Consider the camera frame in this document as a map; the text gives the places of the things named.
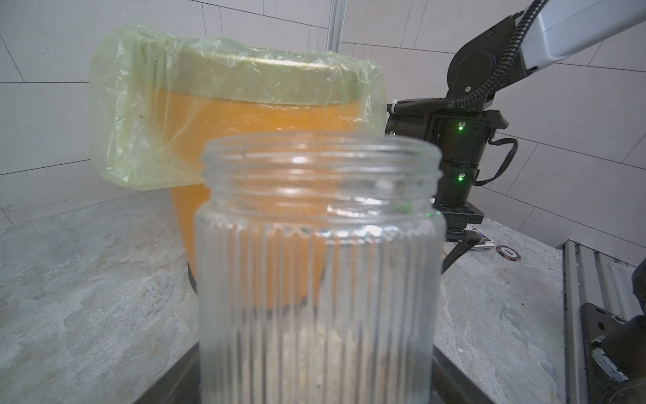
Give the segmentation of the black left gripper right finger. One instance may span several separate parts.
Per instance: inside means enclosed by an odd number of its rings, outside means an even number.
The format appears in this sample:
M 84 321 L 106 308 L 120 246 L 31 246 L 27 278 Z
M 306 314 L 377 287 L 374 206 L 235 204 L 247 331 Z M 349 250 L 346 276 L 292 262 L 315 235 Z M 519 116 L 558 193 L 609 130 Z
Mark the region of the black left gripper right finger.
M 432 403 L 494 404 L 438 347 L 433 351 Z

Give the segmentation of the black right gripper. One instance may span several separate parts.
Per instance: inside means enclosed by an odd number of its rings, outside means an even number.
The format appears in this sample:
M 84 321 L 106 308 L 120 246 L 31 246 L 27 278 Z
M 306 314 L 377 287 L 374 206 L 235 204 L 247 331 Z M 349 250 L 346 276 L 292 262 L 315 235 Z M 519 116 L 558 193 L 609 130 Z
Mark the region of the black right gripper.
M 469 193 L 479 173 L 476 166 L 442 166 L 437 194 L 432 206 L 440 212 L 447 224 L 446 240 L 457 242 L 456 246 L 442 261 L 442 274 L 464 254 L 469 252 L 481 239 L 466 238 L 469 225 L 479 225 L 484 213 L 468 202 Z

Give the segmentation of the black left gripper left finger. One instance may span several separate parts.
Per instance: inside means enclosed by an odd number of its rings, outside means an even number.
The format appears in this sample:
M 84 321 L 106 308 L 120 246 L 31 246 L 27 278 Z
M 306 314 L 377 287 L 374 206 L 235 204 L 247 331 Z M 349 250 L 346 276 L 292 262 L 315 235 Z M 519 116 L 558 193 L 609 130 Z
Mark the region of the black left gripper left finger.
M 135 404 L 200 404 L 200 347 L 198 343 L 162 375 Z

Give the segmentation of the ribbed glass oatmeal jar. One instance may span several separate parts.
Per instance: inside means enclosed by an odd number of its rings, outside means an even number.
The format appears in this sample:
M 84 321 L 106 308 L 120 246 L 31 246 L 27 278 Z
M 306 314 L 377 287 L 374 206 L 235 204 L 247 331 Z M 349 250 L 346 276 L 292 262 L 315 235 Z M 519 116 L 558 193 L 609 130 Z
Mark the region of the ribbed glass oatmeal jar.
M 427 403 L 446 222 L 439 149 L 223 137 L 195 216 L 204 403 Z

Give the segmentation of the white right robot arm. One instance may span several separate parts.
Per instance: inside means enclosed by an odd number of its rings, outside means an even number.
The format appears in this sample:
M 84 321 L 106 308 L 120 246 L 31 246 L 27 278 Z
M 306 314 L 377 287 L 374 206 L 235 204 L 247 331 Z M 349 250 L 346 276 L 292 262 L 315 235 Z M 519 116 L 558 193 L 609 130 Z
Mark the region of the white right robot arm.
M 468 201 L 474 187 L 501 177 L 516 156 L 514 138 L 496 138 L 507 121 L 491 104 L 498 91 L 645 20 L 643 1 L 545 1 L 507 16 L 462 46 L 447 71 L 443 98 L 394 100 L 388 136 L 427 141 L 442 152 L 442 178 L 432 199 L 454 248 L 447 271 L 479 241 L 470 224 L 484 219 Z

